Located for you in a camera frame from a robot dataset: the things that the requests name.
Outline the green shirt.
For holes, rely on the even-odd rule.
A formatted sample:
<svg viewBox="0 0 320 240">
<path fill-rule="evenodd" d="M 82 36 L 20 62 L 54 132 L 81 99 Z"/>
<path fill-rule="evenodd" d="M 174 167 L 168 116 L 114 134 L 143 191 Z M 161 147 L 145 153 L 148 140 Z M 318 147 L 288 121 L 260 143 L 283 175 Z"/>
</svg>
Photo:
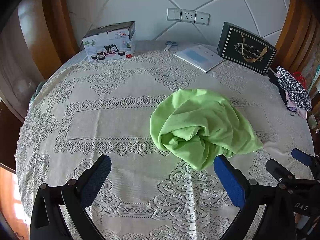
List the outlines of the green shirt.
<svg viewBox="0 0 320 240">
<path fill-rule="evenodd" d="M 218 155 L 230 158 L 262 148 L 248 119 L 225 96 L 207 89 L 180 89 L 150 116 L 155 146 L 182 159 L 196 171 Z"/>
</svg>

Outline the checkered clothes pile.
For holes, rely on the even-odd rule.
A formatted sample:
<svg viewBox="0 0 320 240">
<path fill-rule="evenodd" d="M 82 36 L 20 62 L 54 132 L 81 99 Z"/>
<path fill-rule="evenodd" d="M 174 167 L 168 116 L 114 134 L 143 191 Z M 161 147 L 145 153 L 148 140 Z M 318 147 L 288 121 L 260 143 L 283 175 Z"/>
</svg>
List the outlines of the checkered clothes pile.
<svg viewBox="0 0 320 240">
<path fill-rule="evenodd" d="M 269 69 L 267 75 L 269 81 L 278 88 L 287 110 L 306 119 L 312 107 L 310 95 L 303 85 L 281 66 L 276 67 L 276 73 Z"/>
</svg>

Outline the red plastic bag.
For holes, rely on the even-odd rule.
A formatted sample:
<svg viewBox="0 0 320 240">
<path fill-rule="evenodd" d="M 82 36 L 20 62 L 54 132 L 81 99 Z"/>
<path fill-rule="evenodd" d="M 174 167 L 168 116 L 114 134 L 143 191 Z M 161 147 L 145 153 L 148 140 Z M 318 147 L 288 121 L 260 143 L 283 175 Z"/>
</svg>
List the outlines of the red plastic bag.
<svg viewBox="0 0 320 240">
<path fill-rule="evenodd" d="M 294 72 L 292 75 L 303 86 L 303 88 L 306 88 L 306 80 L 301 72 Z"/>
</svg>

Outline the white lace tablecloth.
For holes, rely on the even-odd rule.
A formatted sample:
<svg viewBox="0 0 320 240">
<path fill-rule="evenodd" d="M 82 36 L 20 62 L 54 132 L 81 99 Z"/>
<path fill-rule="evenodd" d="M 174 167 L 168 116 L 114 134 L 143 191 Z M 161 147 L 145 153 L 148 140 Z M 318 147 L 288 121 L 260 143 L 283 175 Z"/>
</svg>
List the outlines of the white lace tablecloth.
<svg viewBox="0 0 320 240">
<path fill-rule="evenodd" d="M 145 42 L 135 56 L 76 55 L 29 105 L 15 155 L 31 215 L 42 184 L 78 179 L 105 154 L 112 168 L 89 217 L 106 239 L 219 239 L 239 211 L 218 179 L 223 154 L 246 178 L 276 186 L 274 159 L 298 179 L 313 154 L 308 123 L 287 110 L 267 76 L 223 61 L 208 72 Z"/>
</svg>

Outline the dark green gift bag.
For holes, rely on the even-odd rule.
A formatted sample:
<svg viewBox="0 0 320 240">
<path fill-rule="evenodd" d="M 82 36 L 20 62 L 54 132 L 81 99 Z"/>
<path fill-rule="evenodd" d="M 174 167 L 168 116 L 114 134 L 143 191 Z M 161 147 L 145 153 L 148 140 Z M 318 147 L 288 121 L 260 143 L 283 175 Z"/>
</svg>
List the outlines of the dark green gift bag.
<svg viewBox="0 0 320 240">
<path fill-rule="evenodd" d="M 228 61 L 264 75 L 273 62 L 277 50 L 260 36 L 225 22 L 217 52 L 219 56 Z"/>
</svg>

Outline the white booklet with blue patch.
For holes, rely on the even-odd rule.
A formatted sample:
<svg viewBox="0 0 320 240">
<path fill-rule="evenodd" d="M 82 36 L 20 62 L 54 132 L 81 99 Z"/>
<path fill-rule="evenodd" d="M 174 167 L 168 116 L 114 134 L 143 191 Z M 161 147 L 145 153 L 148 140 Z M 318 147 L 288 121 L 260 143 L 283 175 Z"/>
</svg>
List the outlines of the white booklet with blue patch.
<svg viewBox="0 0 320 240">
<path fill-rule="evenodd" d="M 202 45 L 175 52 L 174 55 L 205 73 L 223 62 L 222 57 Z"/>
</svg>

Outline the tea set cardboard box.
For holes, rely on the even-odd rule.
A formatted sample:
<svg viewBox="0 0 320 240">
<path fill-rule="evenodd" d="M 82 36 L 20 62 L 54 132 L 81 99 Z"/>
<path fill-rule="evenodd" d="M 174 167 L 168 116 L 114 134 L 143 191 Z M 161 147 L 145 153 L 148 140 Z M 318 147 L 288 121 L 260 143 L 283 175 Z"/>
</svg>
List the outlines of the tea set cardboard box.
<svg viewBox="0 0 320 240">
<path fill-rule="evenodd" d="M 90 30 L 82 39 L 88 61 L 132 58 L 136 48 L 134 21 L 115 23 Z"/>
</svg>

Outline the blue handled scissors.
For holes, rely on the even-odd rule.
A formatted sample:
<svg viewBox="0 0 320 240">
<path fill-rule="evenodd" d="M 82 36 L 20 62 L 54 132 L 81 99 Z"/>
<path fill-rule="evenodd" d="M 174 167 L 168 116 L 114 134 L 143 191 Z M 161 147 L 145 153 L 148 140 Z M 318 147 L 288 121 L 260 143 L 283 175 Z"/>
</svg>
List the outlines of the blue handled scissors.
<svg viewBox="0 0 320 240">
<path fill-rule="evenodd" d="M 168 51 L 171 47 L 177 46 L 177 43 L 174 41 L 166 41 L 164 51 Z"/>
</svg>

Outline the white wall switch panel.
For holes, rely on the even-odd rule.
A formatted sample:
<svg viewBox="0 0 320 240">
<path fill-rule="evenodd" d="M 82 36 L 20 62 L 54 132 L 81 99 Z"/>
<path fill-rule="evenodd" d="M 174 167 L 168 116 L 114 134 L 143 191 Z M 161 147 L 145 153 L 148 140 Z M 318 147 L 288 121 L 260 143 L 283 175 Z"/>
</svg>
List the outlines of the white wall switch panel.
<svg viewBox="0 0 320 240">
<path fill-rule="evenodd" d="M 168 8 L 167 21 L 185 22 L 200 25 L 208 25 L 210 14 L 187 9 Z"/>
</svg>

